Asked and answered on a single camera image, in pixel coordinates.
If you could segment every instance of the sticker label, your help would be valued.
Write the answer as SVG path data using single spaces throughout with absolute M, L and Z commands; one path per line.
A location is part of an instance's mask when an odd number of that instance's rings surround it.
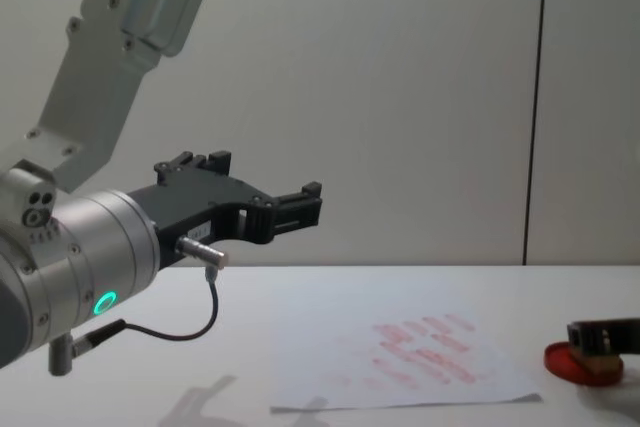
M 211 221 L 205 222 L 198 227 L 194 227 L 189 232 L 187 232 L 187 237 L 192 240 L 202 240 L 211 235 Z

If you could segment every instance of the green led ring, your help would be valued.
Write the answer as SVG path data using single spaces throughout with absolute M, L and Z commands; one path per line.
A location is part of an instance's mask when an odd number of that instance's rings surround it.
M 113 306 L 113 304 L 116 303 L 116 300 L 118 300 L 118 294 L 113 291 L 107 292 L 100 297 L 98 302 L 96 302 L 96 306 L 93 308 L 93 313 L 95 315 L 104 314 Z

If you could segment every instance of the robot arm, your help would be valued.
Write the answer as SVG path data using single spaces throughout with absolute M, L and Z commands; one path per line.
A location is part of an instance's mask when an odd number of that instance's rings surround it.
M 317 225 L 320 184 L 272 197 L 229 177 L 228 152 L 156 164 L 156 185 L 130 194 L 56 203 L 58 189 L 72 192 L 108 162 L 142 77 L 180 52 L 201 1 L 84 0 L 70 20 L 38 125 L 0 155 L 0 368 L 49 343 L 50 371 L 65 375 L 72 357 L 127 326 L 148 331 L 118 321 L 70 335 L 185 256 L 207 266 L 215 321 L 213 282 L 228 256 L 210 244 L 266 244 Z

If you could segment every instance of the white wall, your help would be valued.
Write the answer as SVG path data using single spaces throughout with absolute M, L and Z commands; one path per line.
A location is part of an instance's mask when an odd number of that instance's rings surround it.
M 640 0 L 546 0 L 530 263 L 640 262 Z
M 80 0 L 0 0 L 0 147 L 36 121 Z M 145 79 L 112 163 L 132 190 L 183 150 L 272 194 L 325 185 L 321 226 L 236 263 L 518 263 L 539 0 L 205 0 Z

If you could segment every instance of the white table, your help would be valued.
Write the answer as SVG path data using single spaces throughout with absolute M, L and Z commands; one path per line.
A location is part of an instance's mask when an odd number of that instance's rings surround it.
M 284 286 L 362 276 L 384 282 L 448 282 L 484 329 L 542 392 L 542 402 L 431 406 L 319 414 L 269 408 L 273 304 Z M 628 357 L 624 388 L 578 388 L 543 366 L 546 345 L 565 340 L 572 320 L 640 316 L 637 267 L 305 267 L 228 268 L 219 280 L 214 331 L 184 344 L 125 332 L 75 362 L 71 375 L 47 373 L 40 349 L 0 371 L 2 427 L 367 427 L 638 425 L 640 358 Z M 189 333 L 207 319 L 201 269 L 163 271 L 151 288 L 89 324 L 123 317 Z M 86 326 L 76 334 L 88 330 Z

